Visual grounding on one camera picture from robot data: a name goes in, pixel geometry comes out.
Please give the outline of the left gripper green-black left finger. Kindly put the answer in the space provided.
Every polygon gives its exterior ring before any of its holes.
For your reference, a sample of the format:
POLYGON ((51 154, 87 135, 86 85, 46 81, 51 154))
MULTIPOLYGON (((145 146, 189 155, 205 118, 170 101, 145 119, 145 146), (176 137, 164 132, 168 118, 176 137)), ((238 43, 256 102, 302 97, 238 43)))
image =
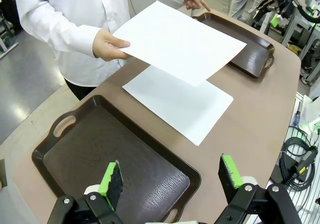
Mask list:
POLYGON ((115 212, 123 185, 119 162, 111 162, 108 164, 97 191, 84 194, 78 200, 70 195, 59 197, 48 222, 123 223, 115 212))

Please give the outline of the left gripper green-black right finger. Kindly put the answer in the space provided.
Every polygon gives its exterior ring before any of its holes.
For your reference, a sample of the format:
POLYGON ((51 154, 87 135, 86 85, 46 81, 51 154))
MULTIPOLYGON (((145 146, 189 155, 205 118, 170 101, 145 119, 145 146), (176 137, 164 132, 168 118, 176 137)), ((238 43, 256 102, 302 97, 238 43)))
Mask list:
POLYGON ((229 155, 219 160, 218 176, 228 205, 216 223, 243 223, 247 215, 257 215, 262 223, 301 223, 298 212, 283 184, 262 188, 245 183, 229 155))

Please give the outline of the person's left hand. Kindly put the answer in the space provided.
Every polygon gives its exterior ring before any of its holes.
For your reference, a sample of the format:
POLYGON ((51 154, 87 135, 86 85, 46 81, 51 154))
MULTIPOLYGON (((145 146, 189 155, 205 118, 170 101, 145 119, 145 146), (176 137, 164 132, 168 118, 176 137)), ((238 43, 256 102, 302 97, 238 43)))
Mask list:
POLYGON ((184 0, 183 3, 187 10, 197 10, 204 7, 207 11, 211 11, 204 0, 184 0))

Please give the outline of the person's right hand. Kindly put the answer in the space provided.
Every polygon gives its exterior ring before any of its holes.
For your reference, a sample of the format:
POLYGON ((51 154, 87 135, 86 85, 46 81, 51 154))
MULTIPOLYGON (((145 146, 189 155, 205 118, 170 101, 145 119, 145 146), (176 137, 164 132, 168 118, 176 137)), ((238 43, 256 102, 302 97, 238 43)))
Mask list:
POLYGON ((131 57, 121 51, 121 48, 129 47, 130 42, 118 39, 104 29, 98 31, 92 46, 93 55, 106 62, 115 59, 126 60, 131 57))

